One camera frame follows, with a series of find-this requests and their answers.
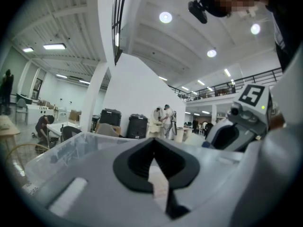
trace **camera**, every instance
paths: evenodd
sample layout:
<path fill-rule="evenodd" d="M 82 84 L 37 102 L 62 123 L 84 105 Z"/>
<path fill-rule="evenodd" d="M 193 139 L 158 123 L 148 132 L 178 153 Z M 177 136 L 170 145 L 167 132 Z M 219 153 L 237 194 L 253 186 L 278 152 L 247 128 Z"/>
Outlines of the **camera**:
<path fill-rule="evenodd" d="M 203 8 L 197 0 L 188 3 L 188 11 L 194 15 L 202 24 L 207 23 L 205 8 Z"/>

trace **transparent plastic container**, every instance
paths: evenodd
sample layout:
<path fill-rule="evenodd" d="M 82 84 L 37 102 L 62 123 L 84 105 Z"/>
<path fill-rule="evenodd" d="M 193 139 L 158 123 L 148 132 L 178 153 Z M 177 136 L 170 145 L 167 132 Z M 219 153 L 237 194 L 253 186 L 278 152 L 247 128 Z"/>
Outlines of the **transparent plastic container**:
<path fill-rule="evenodd" d="M 34 185 L 41 186 L 51 176 L 86 155 L 131 140 L 134 139 L 82 132 L 28 162 L 25 166 L 27 179 Z"/>

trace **gray plastic part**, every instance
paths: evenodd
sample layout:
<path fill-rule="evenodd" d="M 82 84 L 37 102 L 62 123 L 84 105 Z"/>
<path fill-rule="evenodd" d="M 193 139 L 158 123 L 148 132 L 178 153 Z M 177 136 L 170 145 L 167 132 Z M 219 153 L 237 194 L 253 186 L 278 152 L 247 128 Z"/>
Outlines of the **gray plastic part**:
<path fill-rule="evenodd" d="M 233 123 L 228 119 L 220 121 L 216 125 L 212 127 L 210 130 L 206 141 L 214 145 L 215 137 L 219 134 L 220 130 L 224 127 L 233 126 Z M 224 150 L 226 151 L 239 151 L 246 147 L 257 135 L 254 134 L 252 131 L 244 128 L 243 126 L 236 124 L 235 127 L 238 129 L 239 135 L 238 137 L 230 143 Z"/>
<path fill-rule="evenodd" d="M 267 132 L 266 124 L 260 121 L 251 111 L 242 110 L 242 106 L 238 103 L 233 103 L 232 108 L 237 108 L 238 114 L 233 115 L 231 110 L 227 112 L 227 117 L 231 122 L 242 125 L 256 135 L 263 135 Z"/>
<path fill-rule="evenodd" d="M 200 171 L 190 186 L 174 192 L 190 212 L 171 220 L 152 194 L 124 187 L 113 172 L 114 159 L 144 140 L 130 141 L 88 155 L 52 177 L 36 199 L 44 207 L 54 201 L 62 183 L 75 177 L 88 181 L 65 219 L 89 227 L 245 227 L 268 214 L 291 185 L 303 161 L 302 125 L 271 131 L 245 153 L 229 152 L 165 140 L 197 158 Z"/>

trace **white table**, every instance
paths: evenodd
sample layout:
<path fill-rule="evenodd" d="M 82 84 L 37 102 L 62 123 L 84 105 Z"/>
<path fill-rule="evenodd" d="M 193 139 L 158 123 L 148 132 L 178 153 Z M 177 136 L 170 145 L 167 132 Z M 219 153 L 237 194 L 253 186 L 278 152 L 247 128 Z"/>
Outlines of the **white table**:
<path fill-rule="evenodd" d="M 56 136 L 59 136 L 61 138 L 62 136 L 62 132 L 61 132 L 61 128 L 65 126 L 71 126 L 74 127 L 78 130 L 81 129 L 81 126 L 76 125 L 74 123 L 70 123 L 70 122 L 62 122 L 62 123 L 53 123 L 53 124 L 48 124 L 47 127 L 47 144 L 49 145 L 49 131 L 53 132 Z"/>
<path fill-rule="evenodd" d="M 46 106 L 27 104 L 27 123 L 38 123 L 38 120 L 43 115 L 53 115 L 53 109 Z"/>

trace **black railing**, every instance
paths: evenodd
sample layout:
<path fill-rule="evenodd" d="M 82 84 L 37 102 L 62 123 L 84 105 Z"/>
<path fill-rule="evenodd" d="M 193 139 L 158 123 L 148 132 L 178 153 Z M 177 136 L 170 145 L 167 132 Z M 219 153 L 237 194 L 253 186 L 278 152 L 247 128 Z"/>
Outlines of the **black railing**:
<path fill-rule="evenodd" d="M 120 32 L 121 32 L 121 21 L 123 14 L 125 0 L 114 0 L 113 1 L 113 15 L 112 15 L 112 38 L 113 38 L 113 50 L 115 57 L 115 64 L 117 64 L 122 50 L 120 49 Z"/>
<path fill-rule="evenodd" d="M 257 83 L 273 87 L 277 81 L 282 77 L 282 69 L 277 68 L 274 70 L 265 71 L 250 77 L 237 79 L 234 81 L 225 82 L 213 87 L 204 88 L 194 93 L 187 94 L 187 101 L 195 101 L 203 98 L 209 98 L 214 96 L 223 96 L 227 94 L 233 94 L 239 92 L 242 87 L 248 83 Z"/>
<path fill-rule="evenodd" d="M 175 87 L 172 87 L 170 85 L 169 85 L 169 87 L 170 87 L 171 90 L 173 90 L 175 92 L 175 94 L 178 95 L 178 97 L 180 99 L 182 99 L 183 101 L 187 101 L 188 93 L 186 93 L 186 92 L 184 92 L 182 90 L 179 90 L 179 89 L 177 89 Z"/>

